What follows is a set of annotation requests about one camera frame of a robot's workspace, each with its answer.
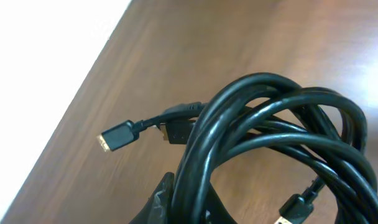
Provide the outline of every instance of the black cable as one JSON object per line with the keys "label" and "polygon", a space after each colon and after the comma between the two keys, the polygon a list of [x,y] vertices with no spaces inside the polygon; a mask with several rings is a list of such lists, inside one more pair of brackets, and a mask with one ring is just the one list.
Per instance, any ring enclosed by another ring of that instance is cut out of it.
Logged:
{"label": "black cable", "polygon": [[[232,107],[244,105],[237,103],[237,99],[246,97],[245,93],[249,86],[259,84],[275,88],[280,95],[272,97],[246,114],[238,114],[240,108]],[[339,108],[344,123],[341,137],[327,115],[317,105]],[[308,132],[323,136],[310,133],[267,134],[236,145],[248,130],[286,109],[293,111]],[[319,154],[335,170],[339,178],[354,190],[361,203],[366,205],[367,212],[372,214],[367,215],[368,219],[372,219],[368,221],[378,222],[376,176],[360,153],[364,152],[366,138],[367,126],[363,112],[352,101],[341,95],[326,88],[300,88],[294,82],[274,74],[248,75],[221,90],[201,112],[177,170],[172,214],[188,223],[196,223],[199,220],[204,195],[209,186],[209,182],[204,180],[209,180],[212,170],[217,166],[216,161],[225,161],[256,147],[305,144]],[[323,177],[321,180],[334,188],[336,194],[342,194],[341,190],[344,189],[338,188],[336,183]],[[321,189],[321,180],[317,183],[318,190]],[[344,197],[339,196],[339,200],[344,200]],[[354,198],[352,201],[338,202],[338,205],[342,207],[350,203],[359,207],[359,202],[353,200]],[[353,212],[357,214],[354,218],[364,217],[362,214],[364,211]]]}
{"label": "black cable", "polygon": [[[269,100],[254,108],[246,106],[256,98]],[[343,123],[341,134],[319,105],[338,109]],[[290,110],[304,128],[274,116],[283,110]],[[195,117],[197,121],[185,122]],[[366,117],[355,103],[333,90],[301,88],[276,74],[255,73],[232,82],[207,104],[178,105],[145,121],[126,121],[105,131],[99,140],[105,150],[113,151],[135,141],[146,128],[153,125],[160,128],[160,124],[169,123],[174,128],[180,124],[191,128],[190,135],[189,131],[180,132],[186,133],[181,136],[186,141],[177,141],[186,143],[187,147],[173,184],[169,211],[172,223],[208,222],[212,220],[210,217],[218,216],[210,214],[218,209],[207,208],[213,203],[205,203],[207,198],[216,195],[210,191],[212,171],[234,156],[260,147],[288,155],[318,175],[302,194],[293,195],[279,210],[285,221],[302,223],[313,211],[312,201],[327,185],[336,196],[336,223],[378,223],[377,179],[363,156]],[[251,133],[252,129],[260,134]],[[123,140],[116,139],[121,135]],[[222,203],[214,205],[226,212]],[[234,223],[229,214],[223,217],[230,220],[227,223]]]}

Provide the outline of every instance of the cable connector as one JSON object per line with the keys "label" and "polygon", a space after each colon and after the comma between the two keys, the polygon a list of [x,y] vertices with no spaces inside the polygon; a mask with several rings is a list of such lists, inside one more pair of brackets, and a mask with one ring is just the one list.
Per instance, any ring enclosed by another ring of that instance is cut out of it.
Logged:
{"label": "cable connector", "polygon": [[301,224],[313,211],[313,204],[307,203],[300,194],[295,194],[279,209],[281,217],[275,224]]}
{"label": "cable connector", "polygon": [[194,120],[183,120],[160,124],[163,139],[168,140],[170,144],[187,144],[195,122]]}
{"label": "cable connector", "polygon": [[111,129],[108,129],[96,138],[101,144],[103,150],[115,151],[121,147],[124,147],[139,138],[139,133],[143,131],[142,121],[133,123],[127,120]]}

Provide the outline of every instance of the white wall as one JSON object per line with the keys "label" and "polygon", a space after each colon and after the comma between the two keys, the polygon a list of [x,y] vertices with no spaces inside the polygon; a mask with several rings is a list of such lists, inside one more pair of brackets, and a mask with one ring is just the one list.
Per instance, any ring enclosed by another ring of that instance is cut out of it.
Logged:
{"label": "white wall", "polygon": [[0,220],[128,4],[0,1]]}

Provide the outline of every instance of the brown tabletop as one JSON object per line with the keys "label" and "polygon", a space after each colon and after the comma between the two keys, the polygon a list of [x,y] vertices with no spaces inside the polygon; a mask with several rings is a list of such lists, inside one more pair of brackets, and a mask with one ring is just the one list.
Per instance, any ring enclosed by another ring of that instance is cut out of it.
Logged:
{"label": "brown tabletop", "polygon": [[[184,146],[149,129],[105,153],[95,136],[126,119],[207,102],[238,77],[264,71],[354,100],[368,118],[366,155],[378,176],[378,1],[133,0],[3,222],[129,222],[176,171]],[[327,112],[339,126],[338,112]],[[287,156],[256,149],[219,167],[212,183],[237,222],[272,223],[314,177]],[[335,215],[324,189],[307,223],[333,223]]]}

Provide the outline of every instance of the wooden table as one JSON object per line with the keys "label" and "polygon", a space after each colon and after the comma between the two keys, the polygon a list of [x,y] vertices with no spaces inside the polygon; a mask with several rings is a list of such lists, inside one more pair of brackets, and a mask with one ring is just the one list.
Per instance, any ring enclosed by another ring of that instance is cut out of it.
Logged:
{"label": "wooden table", "polygon": [[[263,71],[359,104],[378,176],[378,1],[133,0],[3,222],[127,223],[162,176],[176,171],[184,147],[150,129],[105,153],[95,136],[126,119],[206,102]],[[338,112],[327,111],[339,125]],[[291,158],[257,149],[218,168],[212,183],[239,223],[272,223],[314,177]],[[332,223],[335,215],[324,189],[307,223]]]}

